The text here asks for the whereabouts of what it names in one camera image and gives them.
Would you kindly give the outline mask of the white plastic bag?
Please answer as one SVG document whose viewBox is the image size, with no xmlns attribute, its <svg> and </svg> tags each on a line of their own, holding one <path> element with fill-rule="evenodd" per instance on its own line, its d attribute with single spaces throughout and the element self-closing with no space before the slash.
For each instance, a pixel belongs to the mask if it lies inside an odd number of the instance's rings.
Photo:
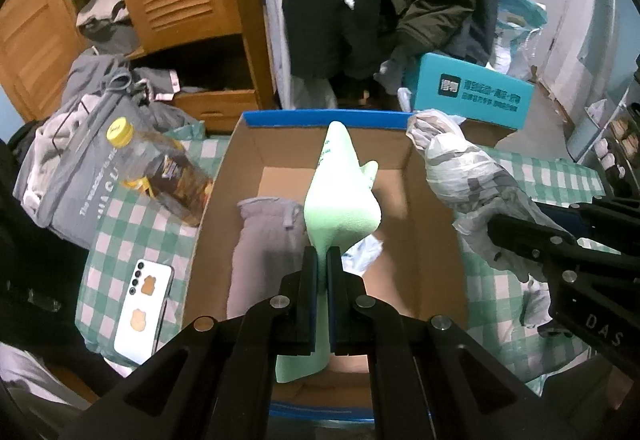
<svg viewBox="0 0 640 440">
<path fill-rule="evenodd" d="M 397 100 L 401 111 L 413 112 L 413 94 L 409 88 L 401 87 L 397 90 Z"/>
</svg>

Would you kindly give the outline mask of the brown cardboard box under shoebox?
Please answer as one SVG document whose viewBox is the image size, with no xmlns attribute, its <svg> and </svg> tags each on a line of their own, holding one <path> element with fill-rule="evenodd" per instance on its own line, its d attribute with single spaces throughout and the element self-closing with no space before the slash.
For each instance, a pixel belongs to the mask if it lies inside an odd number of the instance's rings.
<svg viewBox="0 0 640 440">
<path fill-rule="evenodd" d="M 494 148 L 502 139 L 514 134 L 515 130 L 491 124 L 490 122 L 479 122 L 478 120 L 467 119 L 460 125 L 465 139 L 481 146 Z"/>
</svg>

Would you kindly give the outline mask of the white smartphone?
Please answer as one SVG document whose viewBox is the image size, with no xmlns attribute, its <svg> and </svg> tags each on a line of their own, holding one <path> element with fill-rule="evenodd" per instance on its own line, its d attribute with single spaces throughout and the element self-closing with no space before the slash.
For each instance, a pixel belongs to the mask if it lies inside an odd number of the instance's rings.
<svg viewBox="0 0 640 440">
<path fill-rule="evenodd" d="M 114 337 L 115 351 L 136 365 L 154 354 L 174 270 L 138 259 L 127 286 Z"/>
</svg>

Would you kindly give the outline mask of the open cardboard box blue rim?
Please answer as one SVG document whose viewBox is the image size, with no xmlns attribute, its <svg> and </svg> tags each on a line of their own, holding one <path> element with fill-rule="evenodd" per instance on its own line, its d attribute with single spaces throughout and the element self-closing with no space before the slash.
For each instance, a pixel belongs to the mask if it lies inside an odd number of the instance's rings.
<svg viewBox="0 0 640 440">
<path fill-rule="evenodd" d="M 398 112 L 258 111 L 233 131 L 194 248 L 178 394 L 209 439 L 259 439 L 273 398 L 355 404 L 430 438 L 470 397 L 454 213 Z"/>
</svg>

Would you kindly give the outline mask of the wooden louvered wardrobe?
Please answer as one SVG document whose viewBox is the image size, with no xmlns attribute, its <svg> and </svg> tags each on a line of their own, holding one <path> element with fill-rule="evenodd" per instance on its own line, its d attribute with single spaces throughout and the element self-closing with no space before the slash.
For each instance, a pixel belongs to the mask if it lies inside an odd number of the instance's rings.
<svg viewBox="0 0 640 440">
<path fill-rule="evenodd" d="M 209 130 L 231 131 L 246 111 L 274 107 L 262 0 L 125 0 L 139 42 L 135 61 L 194 78 L 175 104 Z M 72 0 L 1 0 L 1 85 L 21 119 L 62 102 L 73 60 L 88 42 Z"/>
</svg>

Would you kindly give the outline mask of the teal shoe box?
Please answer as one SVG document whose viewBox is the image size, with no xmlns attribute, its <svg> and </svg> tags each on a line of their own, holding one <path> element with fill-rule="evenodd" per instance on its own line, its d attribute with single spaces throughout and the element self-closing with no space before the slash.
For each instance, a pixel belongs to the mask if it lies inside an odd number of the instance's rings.
<svg viewBox="0 0 640 440">
<path fill-rule="evenodd" d="M 479 122 L 523 129 L 534 86 L 476 64 L 427 53 L 405 74 L 414 110 L 434 108 Z"/>
</svg>

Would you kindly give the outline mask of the oil bottle yellow cap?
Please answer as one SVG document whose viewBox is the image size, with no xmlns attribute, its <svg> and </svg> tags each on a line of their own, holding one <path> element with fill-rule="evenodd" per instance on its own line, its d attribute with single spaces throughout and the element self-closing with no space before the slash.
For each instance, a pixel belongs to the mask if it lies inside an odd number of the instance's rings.
<svg viewBox="0 0 640 440">
<path fill-rule="evenodd" d="M 177 140 L 137 130 L 124 116 L 107 128 L 106 140 L 126 188 L 152 198 L 188 226 L 200 225 L 214 182 Z"/>
</svg>

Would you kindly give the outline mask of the shoe rack with shoes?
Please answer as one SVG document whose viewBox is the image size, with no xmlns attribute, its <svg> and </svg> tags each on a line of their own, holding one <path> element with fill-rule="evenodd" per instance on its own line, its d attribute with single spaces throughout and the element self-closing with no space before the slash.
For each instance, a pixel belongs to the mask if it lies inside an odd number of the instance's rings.
<svg viewBox="0 0 640 440">
<path fill-rule="evenodd" d="M 595 169 L 608 194 L 639 198 L 639 85 L 588 103 L 566 144 L 578 164 Z"/>
</svg>

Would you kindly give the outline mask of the white grey patterned sock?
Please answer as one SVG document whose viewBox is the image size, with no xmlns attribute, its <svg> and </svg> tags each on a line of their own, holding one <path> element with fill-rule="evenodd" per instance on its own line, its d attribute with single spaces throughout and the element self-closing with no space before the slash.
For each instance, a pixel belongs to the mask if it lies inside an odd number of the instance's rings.
<svg viewBox="0 0 640 440">
<path fill-rule="evenodd" d="M 489 267 L 510 271 L 522 283 L 530 278 L 548 282 L 553 273 L 577 271 L 559 254 L 535 257 L 533 251 L 541 247 L 527 245 L 524 252 L 512 252 L 491 241 L 489 221 L 498 215 L 549 228 L 559 238 L 566 233 L 520 188 L 512 174 L 465 137 L 450 116 L 439 110 L 416 112 L 409 117 L 407 137 L 424 159 L 431 190 L 457 214 L 454 228 Z"/>
</svg>

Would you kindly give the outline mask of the light green sock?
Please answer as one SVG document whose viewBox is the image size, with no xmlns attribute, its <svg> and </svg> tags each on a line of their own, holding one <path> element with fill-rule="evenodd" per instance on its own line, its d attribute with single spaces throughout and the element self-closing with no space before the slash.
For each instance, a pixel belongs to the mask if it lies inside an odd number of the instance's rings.
<svg viewBox="0 0 640 440">
<path fill-rule="evenodd" d="M 279 356 L 276 379 L 294 382 L 324 370 L 330 360 L 329 267 L 332 247 L 340 258 L 363 238 L 378 230 L 380 204 L 372 193 L 378 163 L 359 163 L 347 128 L 337 120 L 326 130 L 318 165 L 304 201 L 304 221 L 310 244 L 318 256 L 316 346 L 310 356 Z"/>
</svg>

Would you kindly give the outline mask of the grey hoodie pile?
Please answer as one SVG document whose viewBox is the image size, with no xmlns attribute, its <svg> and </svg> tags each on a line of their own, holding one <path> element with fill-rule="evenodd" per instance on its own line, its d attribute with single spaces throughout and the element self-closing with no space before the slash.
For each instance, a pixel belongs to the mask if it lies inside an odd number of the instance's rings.
<svg viewBox="0 0 640 440">
<path fill-rule="evenodd" d="M 117 100 L 131 101 L 142 118 L 161 132 L 197 125 L 193 116 L 156 98 L 158 94 L 179 92 L 180 82 L 174 70 L 132 67 L 124 56 L 97 54 L 89 49 L 70 67 L 58 113 L 76 108 L 84 96 L 94 101 L 111 94 Z"/>
</svg>

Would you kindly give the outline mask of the white blue rolled sock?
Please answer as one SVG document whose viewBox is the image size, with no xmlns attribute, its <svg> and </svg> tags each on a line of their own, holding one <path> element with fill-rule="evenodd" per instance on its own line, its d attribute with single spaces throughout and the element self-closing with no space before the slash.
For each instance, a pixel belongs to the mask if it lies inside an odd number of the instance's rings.
<svg viewBox="0 0 640 440">
<path fill-rule="evenodd" d="M 382 251 L 383 243 L 370 234 L 344 252 L 342 255 L 343 270 L 362 278 L 370 265 L 382 254 Z"/>
</svg>

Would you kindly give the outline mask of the grey tote bag with text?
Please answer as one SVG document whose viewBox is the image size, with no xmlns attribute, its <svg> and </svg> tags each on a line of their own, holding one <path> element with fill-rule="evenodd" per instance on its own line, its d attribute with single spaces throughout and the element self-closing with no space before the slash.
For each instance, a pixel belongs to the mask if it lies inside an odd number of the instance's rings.
<svg viewBox="0 0 640 440">
<path fill-rule="evenodd" d="M 67 102 L 37 129 L 13 188 L 37 226 L 91 247 L 119 178 L 106 132 L 122 116 L 134 128 L 153 127 L 149 108 L 126 94 L 104 93 Z"/>
</svg>

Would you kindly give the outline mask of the blue translucent plastic bag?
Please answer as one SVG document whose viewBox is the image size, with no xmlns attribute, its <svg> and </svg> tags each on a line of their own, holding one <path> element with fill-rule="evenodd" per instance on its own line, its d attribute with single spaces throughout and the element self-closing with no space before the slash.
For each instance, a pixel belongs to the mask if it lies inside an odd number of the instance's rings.
<svg viewBox="0 0 640 440">
<path fill-rule="evenodd" d="M 490 67 L 531 82 L 537 39 L 547 24 L 547 9 L 535 0 L 498 0 Z"/>
</svg>

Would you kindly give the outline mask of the grey fleece glove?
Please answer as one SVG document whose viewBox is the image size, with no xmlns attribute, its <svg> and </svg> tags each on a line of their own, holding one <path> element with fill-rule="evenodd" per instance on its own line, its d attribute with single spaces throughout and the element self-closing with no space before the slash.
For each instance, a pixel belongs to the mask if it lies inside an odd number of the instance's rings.
<svg viewBox="0 0 640 440">
<path fill-rule="evenodd" d="M 303 206 L 282 197 L 253 197 L 238 203 L 242 229 L 232 254 L 227 316 L 277 295 L 282 278 L 302 267 L 309 244 Z"/>
</svg>

